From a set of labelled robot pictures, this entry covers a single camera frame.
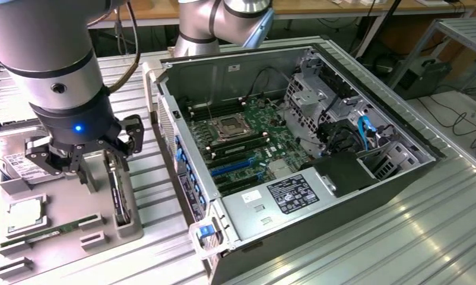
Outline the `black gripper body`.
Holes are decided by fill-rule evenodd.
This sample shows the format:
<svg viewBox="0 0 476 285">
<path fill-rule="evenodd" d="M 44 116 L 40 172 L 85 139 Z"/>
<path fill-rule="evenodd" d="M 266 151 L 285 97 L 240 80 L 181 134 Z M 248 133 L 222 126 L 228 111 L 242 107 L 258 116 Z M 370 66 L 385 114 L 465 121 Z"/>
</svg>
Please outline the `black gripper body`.
<svg viewBox="0 0 476 285">
<path fill-rule="evenodd" d="M 32 110 L 50 136 L 52 146 L 72 151 L 76 145 L 101 147 L 98 141 L 121 148 L 121 126 L 113 114 L 109 89 L 104 85 L 96 96 L 81 106 L 68 110 L 49 110 L 32 105 Z"/>
</svg>

